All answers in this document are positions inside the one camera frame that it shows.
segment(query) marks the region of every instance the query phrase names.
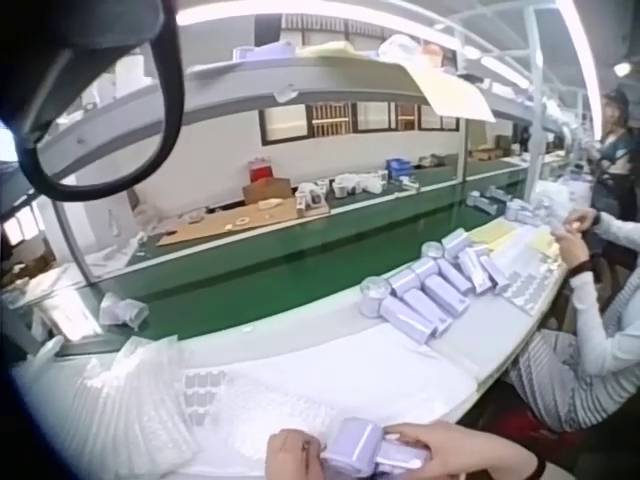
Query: blue container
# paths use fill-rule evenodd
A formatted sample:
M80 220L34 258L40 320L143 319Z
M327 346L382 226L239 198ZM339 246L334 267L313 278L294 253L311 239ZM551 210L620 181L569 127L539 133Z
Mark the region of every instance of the blue container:
M399 177L410 177L414 173L413 165L404 158L390 158L386 162L389 177L398 179Z

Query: cardboard box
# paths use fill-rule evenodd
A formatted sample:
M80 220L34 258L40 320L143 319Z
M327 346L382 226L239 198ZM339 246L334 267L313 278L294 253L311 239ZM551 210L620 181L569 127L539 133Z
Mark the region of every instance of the cardboard box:
M257 182L242 187L242 194L247 205L270 198L287 199L293 197L291 181L288 178L261 178Z
M497 150L495 148L486 149L486 150L476 150L471 152L471 156L477 160L486 161L486 160L494 160L496 158L501 158L504 152L502 150Z

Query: green conveyor belt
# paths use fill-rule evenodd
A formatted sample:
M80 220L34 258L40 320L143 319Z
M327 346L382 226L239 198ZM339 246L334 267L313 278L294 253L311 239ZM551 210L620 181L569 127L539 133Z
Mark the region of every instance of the green conveyor belt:
M349 210L178 256L78 293L93 314L106 291L148 303L138 332L148 338L224 330L337 293L416 258L427 240L490 221L463 205L466 193L496 185L521 195L525 177L526 170L497 174Z

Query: white sleeve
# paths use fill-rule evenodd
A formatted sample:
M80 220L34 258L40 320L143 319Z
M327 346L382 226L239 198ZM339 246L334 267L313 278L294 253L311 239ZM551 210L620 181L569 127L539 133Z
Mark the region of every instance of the white sleeve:
M605 240L640 252L640 223L623 222L600 212L600 223L593 229Z
M607 338L602 324L593 274L581 273L570 280L577 312L580 362L589 375L617 372L640 362L640 318L626 330Z

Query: wrist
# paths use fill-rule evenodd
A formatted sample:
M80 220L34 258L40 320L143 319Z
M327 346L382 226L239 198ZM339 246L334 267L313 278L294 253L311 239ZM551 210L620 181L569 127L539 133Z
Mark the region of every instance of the wrist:
M495 438L494 460L487 468L494 480L527 480L538 468L538 458L520 445Z

